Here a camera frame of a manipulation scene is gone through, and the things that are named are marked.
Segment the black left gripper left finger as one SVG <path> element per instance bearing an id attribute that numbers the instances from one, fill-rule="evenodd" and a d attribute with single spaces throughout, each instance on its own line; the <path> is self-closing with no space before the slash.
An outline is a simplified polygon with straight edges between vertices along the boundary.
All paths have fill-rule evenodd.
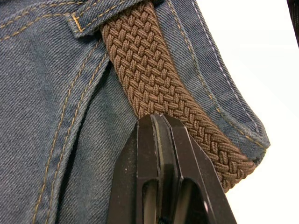
<path id="1" fill-rule="evenodd" d="M 114 167 L 109 199 L 109 224 L 157 224 L 159 222 L 158 124 L 162 115 L 139 119 Z"/>

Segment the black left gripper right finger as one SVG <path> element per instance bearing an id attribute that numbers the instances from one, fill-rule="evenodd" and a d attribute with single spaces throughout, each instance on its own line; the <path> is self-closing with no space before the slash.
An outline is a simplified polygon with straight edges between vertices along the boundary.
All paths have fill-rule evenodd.
<path id="1" fill-rule="evenodd" d="M 178 120 L 156 116 L 160 224 L 235 224 L 215 169 Z"/>

